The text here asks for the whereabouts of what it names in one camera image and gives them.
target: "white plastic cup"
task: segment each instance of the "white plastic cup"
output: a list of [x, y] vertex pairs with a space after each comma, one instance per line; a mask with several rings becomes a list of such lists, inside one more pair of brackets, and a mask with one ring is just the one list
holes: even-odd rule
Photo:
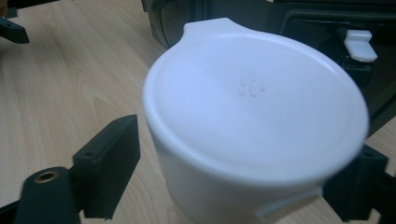
[[187, 24], [143, 102], [168, 190], [196, 224], [272, 223], [312, 202], [368, 129], [336, 63], [228, 19]]

